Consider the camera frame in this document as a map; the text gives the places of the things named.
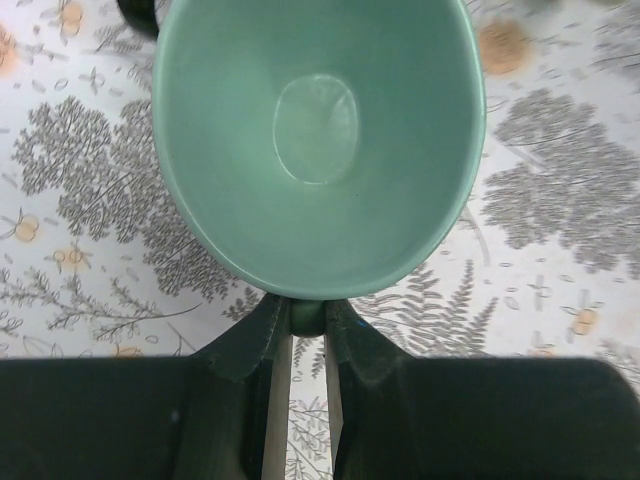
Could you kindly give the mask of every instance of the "bowl rim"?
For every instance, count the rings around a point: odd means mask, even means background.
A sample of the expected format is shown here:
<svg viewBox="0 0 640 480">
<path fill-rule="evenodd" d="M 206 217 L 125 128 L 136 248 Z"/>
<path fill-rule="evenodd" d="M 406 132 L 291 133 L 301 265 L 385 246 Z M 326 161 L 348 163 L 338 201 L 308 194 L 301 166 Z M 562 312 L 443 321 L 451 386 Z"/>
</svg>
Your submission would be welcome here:
<svg viewBox="0 0 640 480">
<path fill-rule="evenodd" d="M 162 28 L 160 29 L 160 35 L 158 36 L 156 47 L 156 59 L 153 66 L 151 89 L 153 141 L 165 186 L 169 190 L 181 217 L 186 222 L 189 230 L 209 251 L 216 261 L 240 279 L 270 293 L 301 300 L 337 300 L 369 295 L 393 286 L 410 274 L 438 248 L 451 229 L 455 226 L 471 194 L 482 157 L 487 115 L 484 74 L 476 42 L 475 31 L 471 21 L 471 15 L 469 14 L 463 0 L 447 1 L 453 3 L 453 7 L 456 9 L 455 15 L 458 22 L 459 34 L 464 36 L 464 54 L 467 56 L 469 71 L 473 76 L 470 84 L 473 89 L 471 94 L 473 97 L 472 108 L 473 110 L 476 110 L 473 112 L 476 121 L 475 124 L 472 125 L 472 131 L 469 134 L 470 140 L 466 159 L 465 178 L 460 182 L 460 186 L 455 194 L 455 201 L 450 205 L 449 213 L 445 221 L 440 222 L 438 227 L 439 230 L 431 235 L 430 238 L 426 239 L 421 248 L 416 250 L 413 255 L 408 257 L 404 262 L 401 264 L 399 263 L 390 273 L 381 277 L 369 279 L 358 285 L 352 285 L 349 288 L 335 288 L 330 285 L 315 288 L 293 283 L 290 285 L 279 285 L 270 282 L 268 279 L 260 278 L 250 271 L 242 268 L 234 262 L 233 259 L 221 252 L 192 213 L 191 208 L 182 195 L 181 189 L 178 186 L 176 177 L 173 173 L 172 162 L 170 160 L 171 155 L 169 153 L 170 149 L 167 145 L 166 139 L 160 134 L 160 132 L 165 130 L 163 125 L 166 123 L 167 118 L 167 115 L 164 114 L 166 107 L 164 107 L 163 104 L 165 102 L 161 99 L 163 96 L 162 92 L 164 83 L 164 78 L 161 72 L 166 70 L 166 53 L 168 50 L 168 44 L 171 41 L 171 32 L 180 20 L 181 10 L 188 8 L 189 4 L 188 0 L 174 1 L 162 24 Z"/>
</svg>

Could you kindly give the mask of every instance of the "tree pattern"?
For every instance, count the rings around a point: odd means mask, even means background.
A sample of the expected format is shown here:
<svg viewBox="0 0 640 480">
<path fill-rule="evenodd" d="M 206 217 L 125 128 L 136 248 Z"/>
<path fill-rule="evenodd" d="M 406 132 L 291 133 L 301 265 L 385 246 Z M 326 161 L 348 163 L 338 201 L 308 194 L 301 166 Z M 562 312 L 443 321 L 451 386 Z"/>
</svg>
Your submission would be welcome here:
<svg viewBox="0 0 640 480">
<path fill-rule="evenodd" d="M 624 78 L 640 92 L 640 4 L 626 2 L 596 31 L 594 66 Z"/>
<path fill-rule="evenodd" d="M 516 249 L 557 238 L 590 273 L 640 278 L 640 162 L 593 122 L 595 107 L 547 89 L 514 102 L 495 136 L 520 160 L 486 180 L 483 214 Z"/>
<path fill-rule="evenodd" d="M 59 215 L 69 232 L 118 242 L 141 237 L 160 290 L 224 298 L 235 277 L 195 239 L 164 186 L 151 133 L 151 102 L 134 101 L 111 126 L 105 115 L 74 97 L 29 112 L 29 128 L 12 159 L 23 166 L 22 190 L 36 195 L 61 189 Z"/>
<path fill-rule="evenodd" d="M 22 277 L 13 279 L 7 269 L 0 269 L 0 302 L 18 308 L 34 305 L 48 307 L 54 311 L 47 322 L 49 330 L 73 330 L 79 321 L 90 325 L 93 340 L 120 343 L 140 334 L 139 323 L 144 320 L 168 319 L 189 313 L 199 305 L 172 314 L 163 314 L 154 302 L 143 302 L 131 295 L 117 278 L 111 279 L 111 297 L 117 306 L 100 301 L 82 290 L 77 275 L 68 277 L 60 288 L 51 287 L 47 275 L 30 268 Z M 0 332 L 15 336 L 22 320 L 8 318 L 8 311 L 0 313 Z"/>
</svg>

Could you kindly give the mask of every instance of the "mug handle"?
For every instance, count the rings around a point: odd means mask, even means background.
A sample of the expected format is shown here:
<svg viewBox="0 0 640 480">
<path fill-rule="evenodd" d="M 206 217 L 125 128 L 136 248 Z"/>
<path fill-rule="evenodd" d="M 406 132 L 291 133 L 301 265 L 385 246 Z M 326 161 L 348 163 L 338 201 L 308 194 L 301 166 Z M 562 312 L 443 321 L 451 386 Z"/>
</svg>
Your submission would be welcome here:
<svg viewBox="0 0 640 480">
<path fill-rule="evenodd" d="M 156 19 L 155 0 L 118 0 L 125 21 L 136 32 L 156 39 L 160 33 Z"/>
</svg>

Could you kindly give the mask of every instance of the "green bowl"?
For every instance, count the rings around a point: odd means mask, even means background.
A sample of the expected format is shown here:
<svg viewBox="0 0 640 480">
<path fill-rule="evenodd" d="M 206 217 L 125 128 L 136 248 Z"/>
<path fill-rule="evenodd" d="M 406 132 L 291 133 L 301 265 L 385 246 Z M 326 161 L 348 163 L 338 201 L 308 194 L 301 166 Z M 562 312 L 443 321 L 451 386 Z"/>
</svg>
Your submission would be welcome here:
<svg viewBox="0 0 640 480">
<path fill-rule="evenodd" d="M 485 131 L 460 0 L 174 0 L 153 126 L 197 238 L 247 282 L 330 300 L 386 288 L 444 239 Z"/>
</svg>

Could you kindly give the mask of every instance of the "table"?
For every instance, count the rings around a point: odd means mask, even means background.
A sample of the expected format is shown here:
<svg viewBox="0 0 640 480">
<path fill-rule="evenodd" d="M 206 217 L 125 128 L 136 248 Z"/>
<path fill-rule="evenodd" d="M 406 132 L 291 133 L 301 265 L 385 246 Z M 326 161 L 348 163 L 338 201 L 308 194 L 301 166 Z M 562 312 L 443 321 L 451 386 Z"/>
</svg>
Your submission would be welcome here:
<svg viewBox="0 0 640 480">
<path fill-rule="evenodd" d="M 472 196 L 425 264 L 353 304 L 412 353 L 596 356 L 640 393 L 640 4 L 467 3 L 488 104 Z M 188 355 L 263 295 L 163 186 L 153 48 L 111 0 L 0 7 L 2 357 Z M 323 368 L 297 340 L 288 479 L 330 477 Z"/>
</svg>

